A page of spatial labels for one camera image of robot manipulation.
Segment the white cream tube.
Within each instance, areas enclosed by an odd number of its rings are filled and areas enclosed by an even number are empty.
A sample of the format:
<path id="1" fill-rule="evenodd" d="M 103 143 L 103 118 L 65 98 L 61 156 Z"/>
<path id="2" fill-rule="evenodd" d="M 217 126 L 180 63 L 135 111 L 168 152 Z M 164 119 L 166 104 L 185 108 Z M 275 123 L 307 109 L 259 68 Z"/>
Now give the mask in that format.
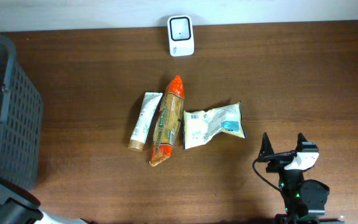
<path id="1" fill-rule="evenodd" d="M 135 128 L 132 132 L 128 148 L 143 151 L 150 125 L 163 93 L 146 92 Z"/>

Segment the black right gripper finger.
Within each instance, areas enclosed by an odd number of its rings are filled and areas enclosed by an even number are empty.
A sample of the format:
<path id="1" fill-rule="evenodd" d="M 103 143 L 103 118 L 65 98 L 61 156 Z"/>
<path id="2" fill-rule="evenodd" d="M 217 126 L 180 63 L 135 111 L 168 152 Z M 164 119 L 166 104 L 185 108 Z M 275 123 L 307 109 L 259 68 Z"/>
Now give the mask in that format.
<path id="1" fill-rule="evenodd" d="M 257 158 L 257 162 L 268 162 L 271 160 L 271 157 L 274 155 L 274 151 L 266 132 L 262 135 L 262 144 L 260 148 L 260 152 Z"/>
<path id="2" fill-rule="evenodd" d="M 305 147 L 308 145 L 308 141 L 306 140 L 306 138 L 302 133 L 298 133 L 297 138 L 298 139 L 297 139 L 296 151 L 303 151 Z"/>

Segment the orange pasta package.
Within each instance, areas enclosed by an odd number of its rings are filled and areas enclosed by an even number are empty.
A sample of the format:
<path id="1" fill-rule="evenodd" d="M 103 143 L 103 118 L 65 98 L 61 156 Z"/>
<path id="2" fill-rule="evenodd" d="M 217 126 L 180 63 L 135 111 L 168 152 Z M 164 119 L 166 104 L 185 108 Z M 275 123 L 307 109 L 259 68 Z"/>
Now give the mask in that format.
<path id="1" fill-rule="evenodd" d="M 155 167 L 172 156 L 175 140 L 183 119 L 184 84 L 177 75 L 163 94 L 153 134 L 153 153 L 149 164 Z"/>

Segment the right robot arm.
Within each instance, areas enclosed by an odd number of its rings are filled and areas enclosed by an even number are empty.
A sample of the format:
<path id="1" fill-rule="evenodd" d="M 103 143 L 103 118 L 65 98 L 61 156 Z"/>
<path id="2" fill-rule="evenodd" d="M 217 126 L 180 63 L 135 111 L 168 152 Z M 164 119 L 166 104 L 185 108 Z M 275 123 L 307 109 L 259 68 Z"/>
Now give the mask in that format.
<path id="1" fill-rule="evenodd" d="M 304 178 L 314 167 L 319 149 L 314 142 L 298 134 L 296 149 L 275 153 L 267 133 L 263 133 L 259 162 L 266 162 L 267 173 L 279 175 L 278 191 L 285 204 L 285 214 L 277 214 L 274 223 L 319 223 L 325 214 L 329 187 L 317 180 Z"/>

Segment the cream snack bag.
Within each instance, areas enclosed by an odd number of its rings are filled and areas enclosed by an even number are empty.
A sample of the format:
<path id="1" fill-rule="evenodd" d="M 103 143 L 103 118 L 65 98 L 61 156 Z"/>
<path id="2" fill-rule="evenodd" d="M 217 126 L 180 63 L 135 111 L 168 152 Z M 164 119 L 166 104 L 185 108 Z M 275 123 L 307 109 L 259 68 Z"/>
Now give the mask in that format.
<path id="1" fill-rule="evenodd" d="M 184 150 L 205 145 L 219 133 L 226 133 L 243 139 L 247 138 L 247 133 L 242 125 L 241 102 L 208 111 L 184 111 Z"/>

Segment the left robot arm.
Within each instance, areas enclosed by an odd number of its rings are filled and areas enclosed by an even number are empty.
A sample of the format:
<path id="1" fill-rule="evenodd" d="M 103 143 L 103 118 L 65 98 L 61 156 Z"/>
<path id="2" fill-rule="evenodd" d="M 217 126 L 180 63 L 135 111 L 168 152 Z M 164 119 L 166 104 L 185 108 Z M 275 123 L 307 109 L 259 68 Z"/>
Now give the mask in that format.
<path id="1" fill-rule="evenodd" d="M 33 223 L 47 212 L 85 223 L 259 223 L 279 209 L 252 171 L 256 149 L 245 140 L 176 148 L 159 167 L 150 156 L 115 133 L 46 133 L 37 187 L 0 202 L 0 223 Z"/>

